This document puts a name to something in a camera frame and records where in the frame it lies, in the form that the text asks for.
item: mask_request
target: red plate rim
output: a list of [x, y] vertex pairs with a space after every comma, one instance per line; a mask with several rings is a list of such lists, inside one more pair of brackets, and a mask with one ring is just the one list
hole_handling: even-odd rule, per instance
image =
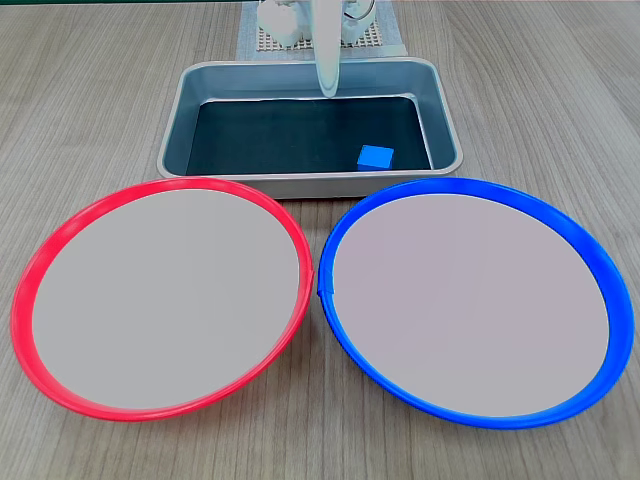
[[[33, 308], [38, 288], [60, 251], [88, 225], [113, 210], [140, 198], [173, 190], [214, 190], [248, 200], [271, 213], [293, 240], [299, 260], [298, 298], [283, 334], [269, 354], [249, 372], [226, 387], [204, 397], [171, 407], [130, 410], [112, 408], [86, 400], [62, 386], [46, 369], [33, 338]], [[22, 369], [31, 382], [57, 404], [76, 413], [101, 420], [140, 422], [160, 420], [193, 412], [240, 390], [260, 375], [287, 347], [309, 308], [314, 270], [309, 243], [298, 223], [285, 208], [266, 194], [246, 185], [213, 178], [170, 178], [134, 185], [104, 197], [67, 220], [38, 249], [16, 288], [11, 308], [11, 338]]]

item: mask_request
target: plate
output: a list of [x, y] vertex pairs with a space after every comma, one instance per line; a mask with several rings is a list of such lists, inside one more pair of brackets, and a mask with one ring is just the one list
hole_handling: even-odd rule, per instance
[[300, 326], [313, 277], [301, 228], [263, 193], [154, 181], [94, 203], [42, 245], [11, 333], [25, 373], [58, 404], [157, 420], [258, 376]]
[[597, 241], [541, 200], [480, 180], [362, 200], [329, 236], [318, 294], [375, 382], [476, 427], [580, 413], [614, 386], [633, 344], [629, 293]]

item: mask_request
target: mesh grid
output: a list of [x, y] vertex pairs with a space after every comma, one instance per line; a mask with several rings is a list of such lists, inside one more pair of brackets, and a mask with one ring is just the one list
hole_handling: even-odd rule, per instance
[[[311, 40], [300, 40], [292, 47], [283, 47], [277, 41], [275, 41], [271, 35], [258, 27], [256, 35], [257, 45], [256, 50], [258, 52], [276, 52], [286, 50], [307, 50], [313, 48], [313, 42]], [[378, 27], [378, 20], [374, 20], [373, 24], [367, 28], [364, 35], [360, 37], [355, 43], [342, 44], [342, 48], [358, 48], [358, 47], [381, 47], [382, 37], [380, 35], [380, 28]]]

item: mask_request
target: table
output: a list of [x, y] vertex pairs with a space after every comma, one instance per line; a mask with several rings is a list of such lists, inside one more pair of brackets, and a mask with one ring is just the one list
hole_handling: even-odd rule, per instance
[[[439, 69], [459, 176], [536, 195], [610, 252], [640, 311], [640, 4], [397, 2], [411, 55]], [[15, 359], [14, 288], [64, 220], [158, 178], [180, 73], [232, 60], [241, 5], [0, 7], [0, 478], [635, 479], [640, 346], [586, 413], [522, 432], [406, 406], [342, 352], [314, 295], [286, 353], [225, 401], [114, 424], [41, 395]], [[353, 201], [286, 202], [314, 261]]]

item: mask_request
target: blue plate rim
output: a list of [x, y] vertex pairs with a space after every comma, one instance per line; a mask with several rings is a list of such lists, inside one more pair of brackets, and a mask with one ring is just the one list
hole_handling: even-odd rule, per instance
[[[438, 407], [401, 389], [378, 373], [351, 343], [333, 305], [333, 264], [342, 238], [358, 219], [371, 210], [400, 198], [428, 194], [469, 195], [515, 208], [550, 227], [582, 257], [605, 301], [609, 319], [609, 344], [598, 373], [572, 398], [530, 415], [483, 417], [460, 413]], [[542, 427], [567, 420], [590, 408], [609, 393], [622, 376], [631, 357], [635, 335], [633, 306], [624, 279], [613, 260], [589, 232], [555, 207], [527, 193], [470, 178], [413, 180], [387, 187], [358, 202], [340, 219], [327, 239], [318, 268], [318, 296], [329, 326], [342, 348], [374, 382], [418, 410], [451, 422], [487, 429]]]

